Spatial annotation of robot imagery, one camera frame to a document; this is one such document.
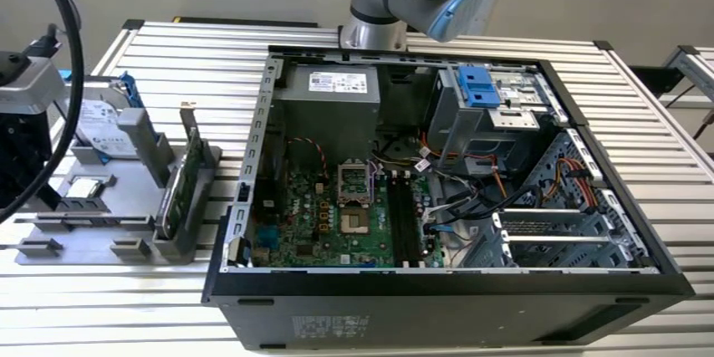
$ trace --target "blue drive latch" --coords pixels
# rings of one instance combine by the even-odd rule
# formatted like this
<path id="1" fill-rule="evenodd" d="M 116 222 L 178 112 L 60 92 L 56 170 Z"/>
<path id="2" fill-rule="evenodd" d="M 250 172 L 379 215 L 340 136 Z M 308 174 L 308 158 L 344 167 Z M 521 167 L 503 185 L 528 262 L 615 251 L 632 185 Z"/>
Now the blue drive latch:
<path id="1" fill-rule="evenodd" d="M 499 91 L 492 85 L 488 70 L 483 67 L 459 67 L 459 85 L 464 93 L 464 103 L 467 106 L 491 109 L 499 107 Z"/>

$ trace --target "open computer tower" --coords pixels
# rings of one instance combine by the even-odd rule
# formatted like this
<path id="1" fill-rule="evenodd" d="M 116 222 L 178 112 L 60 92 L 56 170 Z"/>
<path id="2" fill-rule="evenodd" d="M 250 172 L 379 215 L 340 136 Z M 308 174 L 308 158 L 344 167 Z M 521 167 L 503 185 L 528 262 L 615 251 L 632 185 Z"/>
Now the open computer tower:
<path id="1" fill-rule="evenodd" d="M 548 61 L 272 47 L 236 185 L 246 349 L 585 344 L 692 294 Z"/>

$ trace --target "metal slotted table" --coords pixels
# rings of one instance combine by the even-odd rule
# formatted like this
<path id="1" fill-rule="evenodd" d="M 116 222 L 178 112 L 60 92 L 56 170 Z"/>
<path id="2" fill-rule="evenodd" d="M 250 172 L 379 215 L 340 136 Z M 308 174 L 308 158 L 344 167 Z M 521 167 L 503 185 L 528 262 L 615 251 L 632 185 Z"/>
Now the metal slotted table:
<path id="1" fill-rule="evenodd" d="M 0 344 L 46 355 L 248 353 L 200 291 L 218 217 L 234 196 L 248 126 L 270 44 L 336 47 L 336 30 L 186 23 L 126 24 L 93 74 L 128 71 L 156 130 L 182 141 L 181 101 L 222 159 L 200 232 L 182 267 L 17 266 L 0 251 Z M 399 350 L 400 354 L 609 356 L 714 354 L 714 166 L 612 51 L 591 42 L 411 35 L 419 53 L 548 59 L 615 168 L 696 290 L 696 297 L 584 348 Z M 57 175 L 72 165 L 68 156 Z M 52 179 L 56 183 L 60 176 Z M 0 226 L 0 243 L 29 228 Z M 345 350 L 329 354 L 395 354 Z"/>

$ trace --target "ram slot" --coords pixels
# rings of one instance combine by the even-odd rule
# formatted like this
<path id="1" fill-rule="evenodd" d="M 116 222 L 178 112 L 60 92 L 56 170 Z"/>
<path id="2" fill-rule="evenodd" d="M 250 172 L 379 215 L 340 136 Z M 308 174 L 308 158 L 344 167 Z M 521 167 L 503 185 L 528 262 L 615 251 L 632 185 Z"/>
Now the ram slot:
<path id="1" fill-rule="evenodd" d="M 391 246 L 393 263 L 397 268 L 417 267 L 419 235 L 413 217 L 413 200 L 409 179 L 392 177 L 387 182 L 387 202 L 389 203 Z"/>

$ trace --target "green circuit board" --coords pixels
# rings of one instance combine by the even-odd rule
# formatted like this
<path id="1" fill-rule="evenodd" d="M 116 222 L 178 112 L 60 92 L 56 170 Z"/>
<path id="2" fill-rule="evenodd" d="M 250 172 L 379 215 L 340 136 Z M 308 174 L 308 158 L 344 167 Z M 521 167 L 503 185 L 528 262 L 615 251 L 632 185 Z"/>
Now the green circuit board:
<path id="1" fill-rule="evenodd" d="M 352 205 L 340 208 L 336 186 L 323 185 L 323 191 L 317 193 L 316 183 L 313 173 L 292 171 L 288 174 L 281 222 L 276 232 L 270 228 L 269 236 L 274 241 L 258 244 L 253 250 L 257 265 L 272 268 L 393 268 L 385 176 L 375 177 L 369 208 Z M 417 230 L 416 198 L 428 194 L 423 177 L 411 181 L 411 189 L 415 195 L 413 230 Z M 258 237 L 264 230 L 257 228 Z M 436 250 L 424 257 L 427 267 L 443 266 L 439 244 Z"/>

